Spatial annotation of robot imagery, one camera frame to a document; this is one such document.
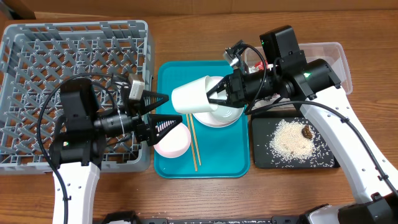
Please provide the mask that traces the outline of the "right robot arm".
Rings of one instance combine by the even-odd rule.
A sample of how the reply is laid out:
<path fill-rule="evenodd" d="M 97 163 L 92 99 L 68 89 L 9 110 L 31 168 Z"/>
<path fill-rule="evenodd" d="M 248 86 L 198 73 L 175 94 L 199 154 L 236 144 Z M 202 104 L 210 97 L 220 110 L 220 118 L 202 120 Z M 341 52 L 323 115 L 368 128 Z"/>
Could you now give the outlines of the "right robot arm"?
<path fill-rule="evenodd" d="M 224 52 L 233 73 L 207 91 L 207 100 L 243 108 L 249 115 L 270 110 L 270 105 L 256 108 L 255 102 L 277 94 L 273 107 L 294 105 L 322 135 L 348 179 L 354 202 L 320 205 L 301 214 L 299 223 L 396 223 L 397 169 L 359 121 L 332 67 L 323 59 L 308 62 L 291 26 L 266 32 L 260 40 L 257 54 L 272 68 L 246 73 L 240 56 L 248 44 L 239 41 Z"/>

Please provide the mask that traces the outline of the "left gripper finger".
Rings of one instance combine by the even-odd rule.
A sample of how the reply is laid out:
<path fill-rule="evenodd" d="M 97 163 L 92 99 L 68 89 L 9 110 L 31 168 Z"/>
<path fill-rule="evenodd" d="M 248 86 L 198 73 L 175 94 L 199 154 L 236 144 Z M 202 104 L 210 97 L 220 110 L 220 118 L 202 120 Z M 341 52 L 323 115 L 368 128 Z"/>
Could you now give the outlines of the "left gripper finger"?
<path fill-rule="evenodd" d="M 138 112 L 141 115 L 147 114 L 168 102 L 169 96 L 161 93 L 144 90 L 139 100 Z"/>
<path fill-rule="evenodd" d="M 148 114 L 147 115 L 147 145 L 158 144 L 173 128 L 182 122 L 181 115 Z"/>

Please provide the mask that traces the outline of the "brown food scrap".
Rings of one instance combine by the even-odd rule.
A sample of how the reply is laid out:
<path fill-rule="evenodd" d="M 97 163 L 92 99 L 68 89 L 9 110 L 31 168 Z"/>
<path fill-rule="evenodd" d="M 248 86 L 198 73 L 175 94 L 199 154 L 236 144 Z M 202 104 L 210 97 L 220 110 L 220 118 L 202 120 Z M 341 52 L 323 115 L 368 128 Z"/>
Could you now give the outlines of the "brown food scrap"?
<path fill-rule="evenodd" d="M 309 125 L 305 125 L 303 127 L 302 135 L 303 135 L 303 137 L 305 137 L 307 139 L 313 139 L 313 133 L 312 133 Z"/>

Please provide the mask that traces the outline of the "white rice pile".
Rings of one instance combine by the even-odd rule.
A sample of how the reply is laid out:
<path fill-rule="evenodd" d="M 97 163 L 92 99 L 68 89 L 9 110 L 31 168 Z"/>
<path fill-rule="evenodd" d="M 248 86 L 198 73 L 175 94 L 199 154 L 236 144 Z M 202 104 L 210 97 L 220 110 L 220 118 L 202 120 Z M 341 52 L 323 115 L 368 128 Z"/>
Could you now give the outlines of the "white rice pile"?
<path fill-rule="evenodd" d="M 309 125 L 313 139 L 302 135 Z M 270 168 L 332 168 L 335 158 L 317 129 L 306 118 L 282 118 L 264 144 L 267 156 L 266 167 Z"/>

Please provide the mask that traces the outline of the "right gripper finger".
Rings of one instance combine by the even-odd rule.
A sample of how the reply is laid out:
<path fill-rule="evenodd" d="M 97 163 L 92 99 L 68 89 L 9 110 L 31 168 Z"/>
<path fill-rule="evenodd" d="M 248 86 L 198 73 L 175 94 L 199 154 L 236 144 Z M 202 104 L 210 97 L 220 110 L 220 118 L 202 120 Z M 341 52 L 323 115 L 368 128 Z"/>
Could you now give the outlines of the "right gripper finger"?
<path fill-rule="evenodd" d="M 228 97 L 228 77 L 210 77 L 210 89 L 206 91 L 207 97 Z"/>
<path fill-rule="evenodd" d="M 232 107 L 232 104 L 229 101 L 229 99 L 208 98 L 208 102 L 210 104 Z"/>

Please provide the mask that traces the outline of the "white paper cup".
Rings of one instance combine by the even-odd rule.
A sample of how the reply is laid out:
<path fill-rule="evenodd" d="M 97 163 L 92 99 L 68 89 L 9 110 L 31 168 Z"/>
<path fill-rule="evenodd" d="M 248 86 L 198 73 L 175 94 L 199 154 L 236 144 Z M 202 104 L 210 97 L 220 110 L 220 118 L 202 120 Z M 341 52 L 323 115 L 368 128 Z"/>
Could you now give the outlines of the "white paper cup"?
<path fill-rule="evenodd" d="M 214 87 L 212 78 L 205 76 L 184 84 L 172 91 L 172 105 L 180 114 L 212 112 L 218 105 L 210 103 L 207 92 Z"/>

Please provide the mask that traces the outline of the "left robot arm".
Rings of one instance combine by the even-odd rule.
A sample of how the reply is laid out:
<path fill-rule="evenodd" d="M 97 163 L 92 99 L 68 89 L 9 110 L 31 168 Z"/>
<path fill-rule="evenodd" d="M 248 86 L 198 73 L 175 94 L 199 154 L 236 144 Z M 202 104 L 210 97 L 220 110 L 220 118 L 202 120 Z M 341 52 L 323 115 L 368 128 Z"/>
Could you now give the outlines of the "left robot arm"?
<path fill-rule="evenodd" d="M 63 114 L 55 123 L 49 148 L 55 184 L 54 223 L 91 223 L 96 186 L 109 138 L 134 137 L 148 146 L 159 143 L 182 123 L 180 115 L 152 114 L 168 96 L 145 90 L 141 81 L 116 82 L 122 106 L 113 101 L 100 111 L 89 78 L 69 79 L 57 88 Z"/>

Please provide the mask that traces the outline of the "grey bowl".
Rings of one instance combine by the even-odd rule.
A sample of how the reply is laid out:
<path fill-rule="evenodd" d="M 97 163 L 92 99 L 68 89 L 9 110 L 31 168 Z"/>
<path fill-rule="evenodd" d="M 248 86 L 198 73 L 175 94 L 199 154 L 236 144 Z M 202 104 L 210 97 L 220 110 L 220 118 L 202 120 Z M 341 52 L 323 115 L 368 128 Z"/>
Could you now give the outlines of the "grey bowl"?
<path fill-rule="evenodd" d="M 210 98 L 218 98 L 218 99 L 227 99 L 227 97 L 210 97 Z M 230 122 L 239 118 L 243 112 L 244 108 L 233 108 L 227 106 L 218 105 L 216 111 L 212 111 L 210 114 L 214 119 L 220 122 Z"/>

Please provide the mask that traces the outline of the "pink shallow bowl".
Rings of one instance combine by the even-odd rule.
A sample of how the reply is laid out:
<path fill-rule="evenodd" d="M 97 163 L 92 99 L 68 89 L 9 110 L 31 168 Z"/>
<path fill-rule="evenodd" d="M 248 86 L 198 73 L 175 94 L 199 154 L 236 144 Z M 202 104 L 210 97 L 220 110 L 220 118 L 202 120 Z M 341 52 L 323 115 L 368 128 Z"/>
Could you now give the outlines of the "pink shallow bowl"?
<path fill-rule="evenodd" d="M 155 151 L 166 158 L 176 158 L 183 155 L 192 143 L 190 132 L 183 123 L 178 124 L 167 133 L 156 145 Z"/>

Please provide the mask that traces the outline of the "red foil snack wrapper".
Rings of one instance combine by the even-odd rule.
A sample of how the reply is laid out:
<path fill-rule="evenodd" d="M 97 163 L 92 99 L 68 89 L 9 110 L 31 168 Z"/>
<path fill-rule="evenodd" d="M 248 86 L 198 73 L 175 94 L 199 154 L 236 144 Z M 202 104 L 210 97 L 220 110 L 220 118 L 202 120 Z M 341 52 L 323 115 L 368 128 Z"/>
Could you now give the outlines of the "red foil snack wrapper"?
<path fill-rule="evenodd" d="M 269 68 L 269 65 L 267 62 L 257 62 L 254 64 L 252 70 L 253 72 L 264 72 L 265 70 L 267 70 Z"/>

